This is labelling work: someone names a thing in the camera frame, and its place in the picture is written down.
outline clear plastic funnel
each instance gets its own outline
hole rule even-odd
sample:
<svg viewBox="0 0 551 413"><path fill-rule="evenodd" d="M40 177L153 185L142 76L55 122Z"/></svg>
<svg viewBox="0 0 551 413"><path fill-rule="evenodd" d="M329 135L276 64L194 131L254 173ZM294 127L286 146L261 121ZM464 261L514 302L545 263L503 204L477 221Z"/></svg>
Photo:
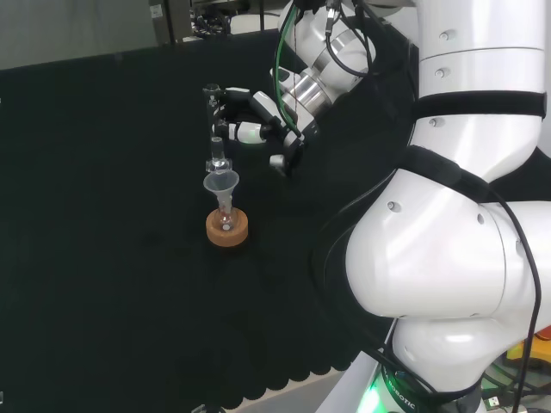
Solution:
<svg viewBox="0 0 551 413"><path fill-rule="evenodd" d="M239 183L239 174L234 170L216 170L205 177L203 185L218 198L216 222L223 231L232 230L238 223L238 215L232 207L232 192Z"/></svg>

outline green cable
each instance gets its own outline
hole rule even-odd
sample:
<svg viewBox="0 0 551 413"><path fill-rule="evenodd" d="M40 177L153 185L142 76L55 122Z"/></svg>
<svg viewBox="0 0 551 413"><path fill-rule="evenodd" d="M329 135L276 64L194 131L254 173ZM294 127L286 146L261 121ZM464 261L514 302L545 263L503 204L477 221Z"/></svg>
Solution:
<svg viewBox="0 0 551 413"><path fill-rule="evenodd" d="M279 45L277 45L277 53L275 54L275 67L279 68L279 58L282 55L283 43L285 43L285 38L287 37L288 30L291 28L291 25L294 23L294 16L296 15L296 6L293 6L291 9L290 17L287 20L287 24L282 28L282 37L279 40ZM296 128L296 125L291 119L291 116L285 110L285 105L283 104L282 91L279 88L279 70L275 71L275 97L277 98L277 104L282 109L283 115L285 116L286 123L293 125Z"/></svg>

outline table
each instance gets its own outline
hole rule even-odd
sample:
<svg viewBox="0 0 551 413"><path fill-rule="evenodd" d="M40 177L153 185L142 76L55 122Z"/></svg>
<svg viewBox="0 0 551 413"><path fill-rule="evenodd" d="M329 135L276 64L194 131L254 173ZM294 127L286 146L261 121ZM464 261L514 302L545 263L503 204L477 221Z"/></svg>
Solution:
<svg viewBox="0 0 551 413"><path fill-rule="evenodd" d="M307 254L409 139L406 77L380 81L394 119L369 82L340 102L291 181L268 166L277 145L230 145L251 236L228 253L204 228L216 203L201 87L269 92L275 43L265 32L0 72L5 411L232 408L357 355ZM550 166L538 151L498 188L551 200ZM386 334L387 320L364 319Z"/></svg>

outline robotic arm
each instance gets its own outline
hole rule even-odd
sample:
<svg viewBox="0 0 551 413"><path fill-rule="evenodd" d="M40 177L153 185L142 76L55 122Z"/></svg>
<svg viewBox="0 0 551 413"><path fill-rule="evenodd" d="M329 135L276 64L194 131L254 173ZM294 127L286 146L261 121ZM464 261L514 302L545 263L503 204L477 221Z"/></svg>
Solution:
<svg viewBox="0 0 551 413"><path fill-rule="evenodd" d="M411 145L424 151L420 163L438 170L437 157L480 182L512 172L536 148L545 115L546 0L525 0L522 9L518 0L414 3L420 115ZM375 58L372 43L364 47L337 8L317 7L305 7L285 37L308 66L280 82L300 136L285 127L269 97L251 98L287 149L301 147L306 131L317 131L315 120L360 81L335 56L355 72L368 70L369 54ZM346 253L347 276L366 311L399 318L392 347L402 365L432 389L457 395L435 411L486 412L477 392L482 373L527 336L534 319L527 244L499 204L476 201L423 174L422 166L397 170L358 223ZM534 327L540 330L551 324L551 204L516 202L511 209L539 269L542 302ZM411 389L384 369L375 388L377 411L432 411L413 402Z"/></svg>
<svg viewBox="0 0 551 413"><path fill-rule="evenodd" d="M286 15L290 7L291 4L282 15ZM344 12L352 13L347 6L342 7ZM223 89L219 95L222 110L214 123L217 136L245 144L263 143L268 139L280 141L283 154L271 157L270 165L284 175L288 175L299 162L304 144L319 134L316 120L362 80L341 69L328 53L325 45L328 14L326 8L315 13L305 11L285 38L291 48L294 49L296 44L297 56L308 65L300 74L281 67L278 70L282 103L300 136L286 126L277 103L263 92L252 95L247 89L230 88ZM331 33L333 52L352 70L367 73L368 55L359 34L344 24L339 13L336 18ZM375 47L371 40L368 40L368 47L374 59ZM259 119L258 122L231 121L230 113L235 112L236 107L243 109L243 103Z"/></svg>

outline green led light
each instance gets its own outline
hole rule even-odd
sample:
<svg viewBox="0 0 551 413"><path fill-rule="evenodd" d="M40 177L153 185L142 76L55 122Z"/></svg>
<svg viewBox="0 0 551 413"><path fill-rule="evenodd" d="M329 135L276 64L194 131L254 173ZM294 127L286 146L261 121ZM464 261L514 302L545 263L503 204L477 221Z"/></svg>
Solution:
<svg viewBox="0 0 551 413"><path fill-rule="evenodd" d="M356 413L386 413L375 385L372 385L363 393L362 401Z"/></svg>

